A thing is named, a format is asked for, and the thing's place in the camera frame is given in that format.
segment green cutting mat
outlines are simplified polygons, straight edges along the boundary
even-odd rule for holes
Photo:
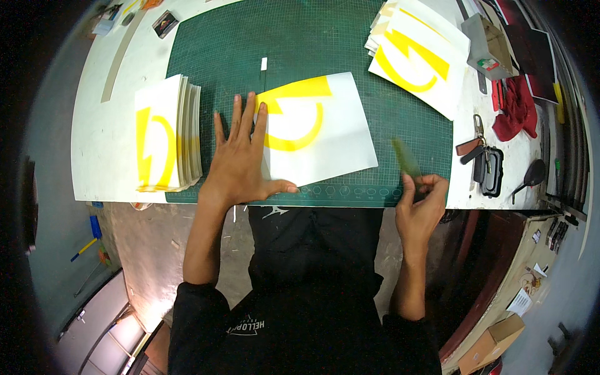
[[[452,122],[395,84],[367,71],[372,57],[363,46],[382,0],[244,0],[179,25],[167,77],[183,74],[202,86],[202,170],[215,150],[212,113],[229,125],[233,95],[242,97],[290,82],[351,71],[379,167],[349,173],[282,193],[261,205],[392,207],[402,194],[391,139],[409,146],[423,174],[450,177]],[[266,78],[260,61],[268,57]],[[196,203],[195,186],[166,193],[170,203]]]

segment gray box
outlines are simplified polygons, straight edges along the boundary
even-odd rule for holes
[[[479,13],[463,22],[461,29],[471,39],[467,60],[469,65],[490,80],[515,76],[506,38],[501,30]]]

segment red rag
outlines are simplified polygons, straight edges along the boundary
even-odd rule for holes
[[[492,129],[503,142],[513,139],[521,129],[531,138],[536,138],[538,134],[535,132],[535,125],[538,123],[538,114],[527,80],[524,76],[508,78],[506,87],[505,106],[502,108],[504,114],[496,116]]]

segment stack of stickers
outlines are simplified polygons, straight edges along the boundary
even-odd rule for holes
[[[200,87],[181,74],[136,92],[137,191],[181,191],[202,176]]]
[[[389,0],[379,10],[365,44],[369,71],[417,96],[454,120],[470,40],[417,0]]]

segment concrete floor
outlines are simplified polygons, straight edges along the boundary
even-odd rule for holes
[[[147,331],[152,331],[173,306],[177,285],[182,281],[185,245],[195,215],[195,205],[154,204],[136,211],[128,203],[105,203],[94,209],[111,259],[123,267],[129,299]],[[379,316],[388,311],[400,264],[402,246],[395,228],[395,212],[386,209],[380,231],[375,270],[384,277],[375,303]],[[450,224],[440,224],[431,240],[427,257],[428,283],[440,266]],[[221,271],[217,289],[235,306],[251,290],[248,264],[254,253],[254,240],[244,206],[227,213],[221,240]]]

